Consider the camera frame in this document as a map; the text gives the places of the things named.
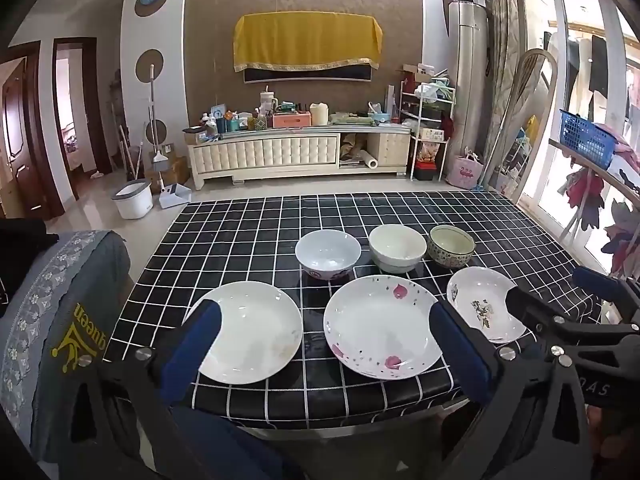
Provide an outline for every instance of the cabinet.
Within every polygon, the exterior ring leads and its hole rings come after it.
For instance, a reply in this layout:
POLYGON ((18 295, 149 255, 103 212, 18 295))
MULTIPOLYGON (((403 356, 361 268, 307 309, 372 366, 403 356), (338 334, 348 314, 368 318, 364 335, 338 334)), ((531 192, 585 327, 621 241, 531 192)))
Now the cabinet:
POLYGON ((234 181, 281 176, 402 173, 410 129, 403 126, 320 126, 231 134, 223 140, 188 146, 196 189, 204 180, 231 176, 234 181), (340 134, 366 133, 367 151, 378 167, 341 168, 340 134))

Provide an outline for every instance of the wallpaper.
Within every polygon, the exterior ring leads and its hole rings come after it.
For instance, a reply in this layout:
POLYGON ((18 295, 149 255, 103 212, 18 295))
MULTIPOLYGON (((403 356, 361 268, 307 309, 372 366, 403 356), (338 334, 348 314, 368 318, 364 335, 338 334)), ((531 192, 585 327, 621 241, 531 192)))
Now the wallpaper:
POLYGON ((330 112, 366 110, 367 102, 383 102, 386 86, 399 89, 403 63, 422 57, 422 0, 185 0, 184 75, 191 123, 213 104, 254 110, 262 83, 245 84, 233 67, 233 31, 244 14, 279 10, 325 10, 375 17, 384 38, 380 68, 371 82, 277 81, 270 90, 278 99, 329 105, 330 112))

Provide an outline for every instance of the blue gripper pad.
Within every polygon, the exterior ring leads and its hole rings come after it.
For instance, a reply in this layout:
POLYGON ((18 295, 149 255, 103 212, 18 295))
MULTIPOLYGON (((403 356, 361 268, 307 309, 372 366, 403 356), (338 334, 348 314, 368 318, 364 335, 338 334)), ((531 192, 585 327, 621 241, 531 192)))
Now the blue gripper pad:
POLYGON ((465 395, 483 406, 489 403, 494 393, 491 373, 471 341, 440 303, 431 305, 429 325, 444 361, 465 395))
POLYGON ((618 280, 586 267, 575 267, 572 279, 575 286, 588 294, 595 294, 601 300, 616 301, 620 293, 618 280))
POLYGON ((197 312, 193 312, 185 324, 176 329, 184 334, 159 371, 158 393, 165 405, 184 398, 221 327, 222 311, 219 304, 203 300, 197 312))

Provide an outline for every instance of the black checkered tablecloth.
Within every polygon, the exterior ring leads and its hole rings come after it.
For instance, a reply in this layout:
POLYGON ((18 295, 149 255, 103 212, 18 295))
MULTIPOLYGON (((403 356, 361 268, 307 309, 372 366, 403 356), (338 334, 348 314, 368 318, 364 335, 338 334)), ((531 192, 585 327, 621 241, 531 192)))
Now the black checkered tablecloth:
MULTIPOLYGON (((427 236, 452 224, 476 241, 473 266, 509 276, 524 290, 559 304, 572 318, 595 322, 600 306, 572 285, 576 263, 535 222, 504 197, 488 192, 406 192, 306 195, 192 203, 184 208, 148 264, 113 332, 107 360, 154 346, 180 326, 188 307, 223 283, 254 280, 284 290, 302 309, 303 344, 293 360, 265 381, 229 386, 198 374, 184 403, 251 428, 306 429, 365 424, 443 404, 462 393, 440 359, 411 379, 378 381, 336 359, 322 331, 331 295, 354 277, 379 274, 367 234, 401 223, 427 236), (321 228, 339 229, 363 247, 354 272, 336 282, 306 275, 296 242, 321 228)), ((452 271, 425 254, 407 276, 444 298, 452 271)), ((527 333, 515 346, 534 340, 527 333)))

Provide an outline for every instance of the yellow cloth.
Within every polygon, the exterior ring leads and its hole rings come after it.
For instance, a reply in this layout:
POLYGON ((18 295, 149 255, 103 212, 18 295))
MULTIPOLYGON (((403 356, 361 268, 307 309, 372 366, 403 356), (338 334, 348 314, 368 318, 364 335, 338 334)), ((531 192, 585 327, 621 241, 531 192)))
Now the yellow cloth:
POLYGON ((540 121, 535 115, 532 115, 527 121, 527 127, 524 130, 527 138, 529 139, 529 144, 533 146, 533 143, 536 142, 536 138, 538 137, 538 131, 540 130, 540 121))
POLYGON ((262 12, 236 23, 234 68, 325 70, 380 66, 382 29, 372 16, 341 12, 262 12))

